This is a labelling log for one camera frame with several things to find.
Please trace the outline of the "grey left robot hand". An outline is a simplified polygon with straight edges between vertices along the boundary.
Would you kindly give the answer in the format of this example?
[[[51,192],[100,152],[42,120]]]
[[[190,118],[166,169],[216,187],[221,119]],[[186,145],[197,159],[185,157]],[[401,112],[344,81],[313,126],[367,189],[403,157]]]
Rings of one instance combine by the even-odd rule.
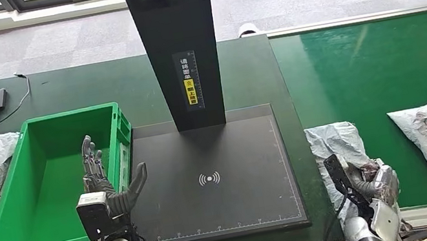
[[[137,164],[137,175],[132,179],[126,191],[117,192],[110,181],[102,164],[102,151],[96,150],[95,143],[89,135],[85,135],[81,151],[83,155],[84,190],[86,193],[104,192],[111,215],[118,216],[130,213],[147,180],[147,166],[145,162]]]

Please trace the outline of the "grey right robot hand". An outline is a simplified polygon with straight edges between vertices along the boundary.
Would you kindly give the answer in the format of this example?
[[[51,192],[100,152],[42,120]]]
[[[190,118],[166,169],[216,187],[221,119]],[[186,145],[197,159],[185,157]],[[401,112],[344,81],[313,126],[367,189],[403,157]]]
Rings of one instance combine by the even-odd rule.
[[[378,199],[393,207],[399,197],[399,180],[391,166],[381,159],[370,160],[360,167],[349,163],[346,174],[352,188],[367,200]]]

